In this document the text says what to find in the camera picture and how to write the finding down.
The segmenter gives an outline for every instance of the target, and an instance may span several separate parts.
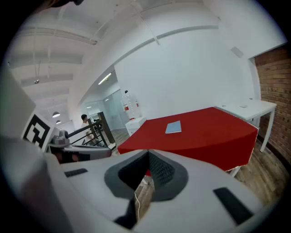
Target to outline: blue notebook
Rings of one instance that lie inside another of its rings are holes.
[[[179,132],[182,132],[180,121],[168,124],[166,133],[179,133]]]

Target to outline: person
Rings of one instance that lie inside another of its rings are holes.
[[[83,121],[83,123],[81,125],[81,128],[84,128],[84,127],[88,126],[88,124],[87,124],[87,122],[88,122],[87,115],[86,114],[83,114],[81,116],[81,118],[82,118],[82,121]],[[93,146],[93,145],[95,145],[98,142],[97,139],[92,140],[93,139],[93,135],[91,134],[91,130],[89,128],[86,129],[86,130],[84,130],[84,132],[86,134],[85,143],[88,142],[86,144],[87,146]]]

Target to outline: metal railing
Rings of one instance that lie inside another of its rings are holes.
[[[91,133],[89,133],[89,134],[86,134],[85,136],[79,138],[78,140],[72,142],[71,144],[74,144],[75,142],[78,142],[79,140],[81,140],[81,139],[87,137],[87,136],[90,135],[90,134],[94,134],[95,132],[98,132],[99,134],[97,134],[97,136],[95,136],[95,137],[93,137],[91,140],[87,141],[84,145],[86,145],[87,143],[89,143],[89,142],[93,141],[94,139],[96,139],[98,142],[95,143],[93,146],[96,146],[98,143],[103,142],[103,143],[104,143],[104,146],[103,146],[103,147],[108,147],[108,145],[107,145],[107,143],[106,143],[106,141],[105,141],[105,139],[104,139],[104,137],[103,137],[103,135],[102,135],[102,133],[101,133],[100,127],[99,127],[100,123],[101,123],[101,121],[98,120],[98,121],[95,121],[95,122],[94,122],[93,124],[91,124],[91,125],[85,126],[85,127],[81,128],[81,129],[78,129],[78,130],[76,130],[76,131],[70,133],[70,134],[69,134],[69,138],[72,137],[72,136],[74,136],[74,135],[76,135],[76,134],[78,134],[78,133],[80,133],[80,132],[83,132],[83,131],[86,130],[86,129],[94,128],[94,126],[97,128],[95,131],[93,131],[93,132],[91,132]]]

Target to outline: black rubber pad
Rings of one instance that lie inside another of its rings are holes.
[[[228,188],[221,187],[213,192],[237,224],[243,223],[253,215]]]
[[[114,220],[114,222],[127,229],[132,229],[134,227],[137,222],[134,198],[130,200],[125,215],[118,217],[116,220]]]
[[[83,174],[85,172],[88,172],[88,170],[86,170],[85,168],[80,168],[80,169],[65,172],[65,176],[66,177],[73,177],[76,175]]]
[[[153,150],[143,150],[113,165],[105,172],[104,181],[114,196],[131,200],[148,169],[155,184],[152,202],[174,199],[188,182],[188,172],[181,164]]]

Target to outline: ceiling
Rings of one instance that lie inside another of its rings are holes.
[[[143,11],[171,2],[84,0],[79,6],[70,2],[32,15],[21,26],[8,49],[6,59],[11,72],[36,103],[41,115],[52,123],[56,120],[65,123],[69,121],[67,102],[74,74],[80,69],[84,57],[98,46],[98,41],[121,21],[135,15],[135,8]],[[84,99],[94,99],[98,92],[115,82],[114,74],[102,85],[94,83]],[[55,111],[61,116],[52,118]]]
[[[110,89],[112,89],[114,86],[118,86],[117,76],[114,71],[114,66],[111,66],[108,71],[104,73],[103,77],[105,77],[108,73],[112,73],[106,81],[104,81],[102,84],[98,85],[100,81],[95,81],[92,86],[88,89],[88,91],[85,93],[81,100],[81,104],[84,106],[91,105],[93,102],[98,100],[103,100],[110,94]]]

